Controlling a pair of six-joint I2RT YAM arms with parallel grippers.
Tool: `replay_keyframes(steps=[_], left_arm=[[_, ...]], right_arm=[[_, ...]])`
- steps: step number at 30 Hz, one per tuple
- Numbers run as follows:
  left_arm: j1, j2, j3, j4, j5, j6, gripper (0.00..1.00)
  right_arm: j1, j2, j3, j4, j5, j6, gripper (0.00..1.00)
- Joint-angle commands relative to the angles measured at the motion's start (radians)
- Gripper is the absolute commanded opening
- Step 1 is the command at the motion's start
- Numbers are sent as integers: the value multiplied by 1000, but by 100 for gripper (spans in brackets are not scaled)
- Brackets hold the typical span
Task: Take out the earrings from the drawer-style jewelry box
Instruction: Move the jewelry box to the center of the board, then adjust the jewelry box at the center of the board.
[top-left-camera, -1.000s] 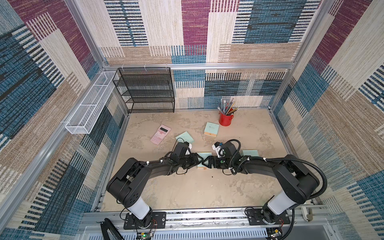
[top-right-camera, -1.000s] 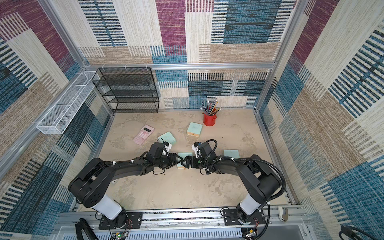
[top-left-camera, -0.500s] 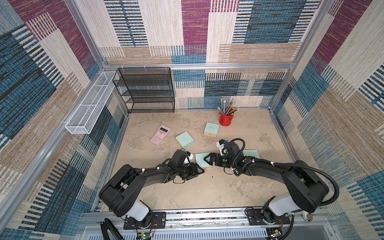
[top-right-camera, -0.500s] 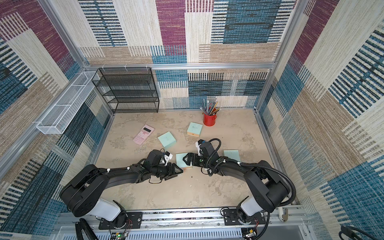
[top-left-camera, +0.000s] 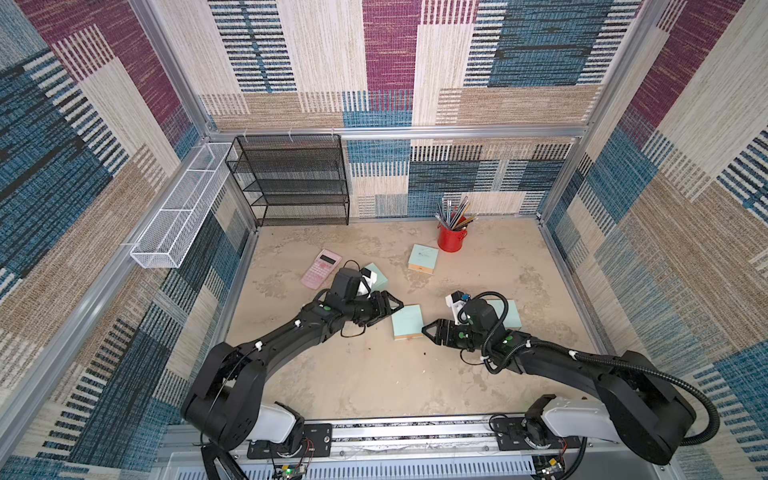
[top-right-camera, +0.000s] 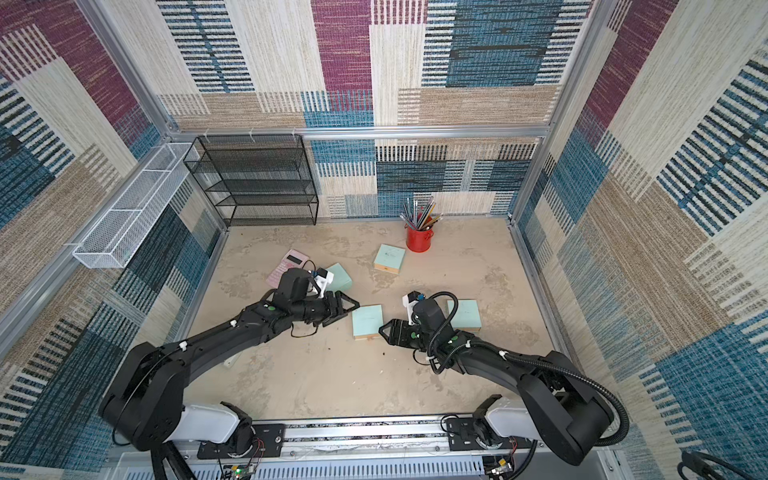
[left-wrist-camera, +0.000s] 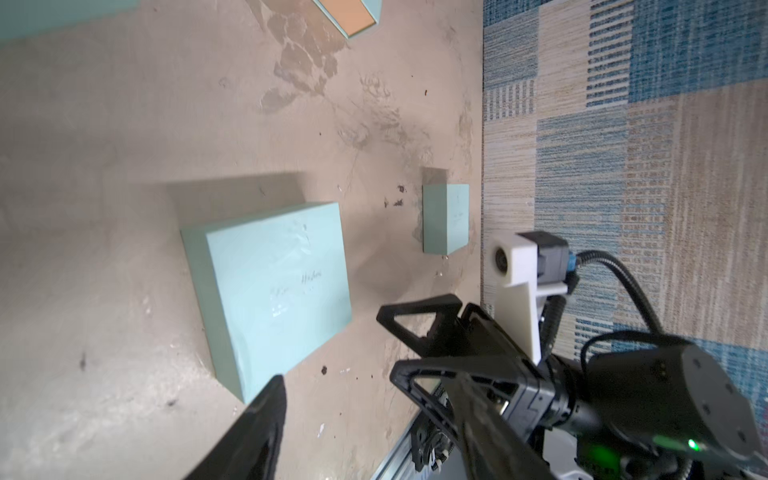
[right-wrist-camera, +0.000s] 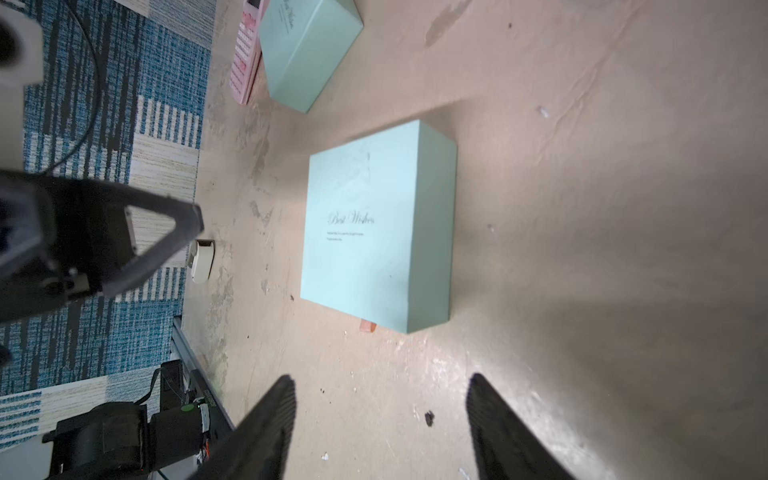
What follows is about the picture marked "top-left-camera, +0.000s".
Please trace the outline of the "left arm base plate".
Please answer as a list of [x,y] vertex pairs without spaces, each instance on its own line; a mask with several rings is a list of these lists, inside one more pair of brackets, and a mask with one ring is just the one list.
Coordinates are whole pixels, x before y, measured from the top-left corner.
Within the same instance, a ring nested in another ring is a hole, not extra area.
[[331,423],[303,424],[295,427],[282,443],[267,440],[250,441],[246,458],[249,460],[325,458],[330,456],[332,437]]

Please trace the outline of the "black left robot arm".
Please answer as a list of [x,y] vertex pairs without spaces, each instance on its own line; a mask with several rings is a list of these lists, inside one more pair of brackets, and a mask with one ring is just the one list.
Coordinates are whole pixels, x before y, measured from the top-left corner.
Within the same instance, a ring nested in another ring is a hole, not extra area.
[[328,289],[277,329],[238,346],[215,345],[180,409],[181,417],[215,445],[232,450],[257,424],[266,382],[299,354],[351,322],[367,329],[404,308],[388,291],[365,290],[360,270],[340,269]]

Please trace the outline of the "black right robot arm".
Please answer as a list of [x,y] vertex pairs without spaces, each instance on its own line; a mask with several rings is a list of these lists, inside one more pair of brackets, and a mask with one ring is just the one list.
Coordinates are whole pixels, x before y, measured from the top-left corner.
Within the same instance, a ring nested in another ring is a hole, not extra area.
[[471,297],[461,291],[455,319],[438,319],[422,329],[434,344],[478,352],[491,374],[510,370],[547,378],[587,393],[605,407],[623,443],[640,458],[667,464],[681,446],[712,440],[720,415],[710,398],[690,383],[658,370],[644,355],[598,355],[567,348],[504,325],[507,309],[488,302],[493,292]]

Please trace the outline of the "mint drawer jewelry box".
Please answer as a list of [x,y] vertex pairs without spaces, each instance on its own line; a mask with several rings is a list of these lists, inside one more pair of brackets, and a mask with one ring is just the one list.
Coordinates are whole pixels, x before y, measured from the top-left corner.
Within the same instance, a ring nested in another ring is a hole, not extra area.
[[[498,317],[502,316],[504,313],[504,302],[502,300],[492,298],[488,300],[487,303],[493,307]],[[513,300],[508,300],[507,304],[508,308],[507,314],[504,317],[504,327],[511,330],[520,330],[522,328],[522,322],[516,303]]]

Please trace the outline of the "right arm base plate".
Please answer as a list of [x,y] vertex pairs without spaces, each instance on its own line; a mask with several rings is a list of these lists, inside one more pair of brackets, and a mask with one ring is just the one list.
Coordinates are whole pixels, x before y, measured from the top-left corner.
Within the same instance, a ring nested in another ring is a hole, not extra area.
[[542,420],[529,420],[524,416],[494,414],[488,419],[488,426],[495,436],[501,451],[578,450],[582,439],[577,436],[558,437]]

